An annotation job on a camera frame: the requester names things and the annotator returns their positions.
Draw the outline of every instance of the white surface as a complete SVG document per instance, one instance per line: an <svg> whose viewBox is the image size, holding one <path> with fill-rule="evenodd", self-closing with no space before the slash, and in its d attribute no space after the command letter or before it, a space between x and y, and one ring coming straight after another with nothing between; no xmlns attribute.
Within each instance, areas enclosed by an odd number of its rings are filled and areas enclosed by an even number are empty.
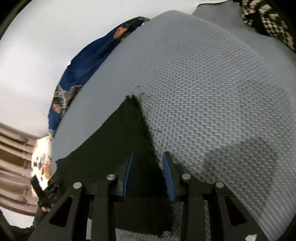
<svg viewBox="0 0 296 241"><path fill-rule="evenodd" d="M12 226L18 226L20 228L27 228L33 224L34 217L15 213L13 211L1 208L4 217L7 222Z"/></svg>
<svg viewBox="0 0 296 241"><path fill-rule="evenodd" d="M0 122L44 136L53 92L71 59L128 19L192 14L201 0L33 0L0 41Z"/></svg>

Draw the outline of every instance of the triangular cutout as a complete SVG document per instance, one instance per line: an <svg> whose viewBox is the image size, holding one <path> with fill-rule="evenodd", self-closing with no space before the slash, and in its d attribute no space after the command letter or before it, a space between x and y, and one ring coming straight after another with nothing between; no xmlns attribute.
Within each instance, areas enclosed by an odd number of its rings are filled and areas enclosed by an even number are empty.
<svg viewBox="0 0 296 241"><path fill-rule="evenodd" d="M70 208L73 199L69 197L55 213L55 215L50 219L50 223L56 226L65 227L67 225L68 216L70 213Z"/></svg>
<svg viewBox="0 0 296 241"><path fill-rule="evenodd" d="M238 207L233 203L229 196L225 196L225 203L228 211L228 216L232 226L237 226L247 222L247 219L244 217L242 212Z"/></svg>

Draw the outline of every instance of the gray fabric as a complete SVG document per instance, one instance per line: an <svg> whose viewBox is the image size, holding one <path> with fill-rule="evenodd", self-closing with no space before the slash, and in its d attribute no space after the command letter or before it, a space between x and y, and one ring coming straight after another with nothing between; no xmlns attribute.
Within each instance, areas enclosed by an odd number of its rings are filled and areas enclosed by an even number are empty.
<svg viewBox="0 0 296 241"><path fill-rule="evenodd" d="M255 28L244 23L242 10L233 1L200 5L193 15L227 29L256 50L270 65L277 77L276 81L296 105L296 54L292 50L279 39L258 34Z"/></svg>
<svg viewBox="0 0 296 241"><path fill-rule="evenodd" d="M74 151L133 93L160 163L170 151L200 180L225 182L276 240L296 212L295 109L279 83L270 65L227 30L165 12L120 43L82 88L57 130L52 158ZM173 232L162 240L179 239L182 205L174 209ZM208 222L206 233L209 240Z"/></svg>

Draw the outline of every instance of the blue fabric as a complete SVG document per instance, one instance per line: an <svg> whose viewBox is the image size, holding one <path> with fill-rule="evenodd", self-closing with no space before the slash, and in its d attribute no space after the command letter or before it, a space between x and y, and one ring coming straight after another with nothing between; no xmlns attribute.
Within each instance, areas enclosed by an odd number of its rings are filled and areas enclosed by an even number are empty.
<svg viewBox="0 0 296 241"><path fill-rule="evenodd" d="M63 73L48 114L49 134L54 135L74 96L90 79L113 49L130 33L149 21L137 17L114 28L106 36L84 47Z"/></svg>

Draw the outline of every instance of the hand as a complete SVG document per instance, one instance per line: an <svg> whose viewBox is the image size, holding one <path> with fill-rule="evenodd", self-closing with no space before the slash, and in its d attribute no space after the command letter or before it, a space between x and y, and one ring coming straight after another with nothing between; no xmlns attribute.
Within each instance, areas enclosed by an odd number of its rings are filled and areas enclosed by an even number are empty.
<svg viewBox="0 0 296 241"><path fill-rule="evenodd" d="M49 212L54 207L54 203L50 205L50 207L41 207L43 212Z"/></svg>

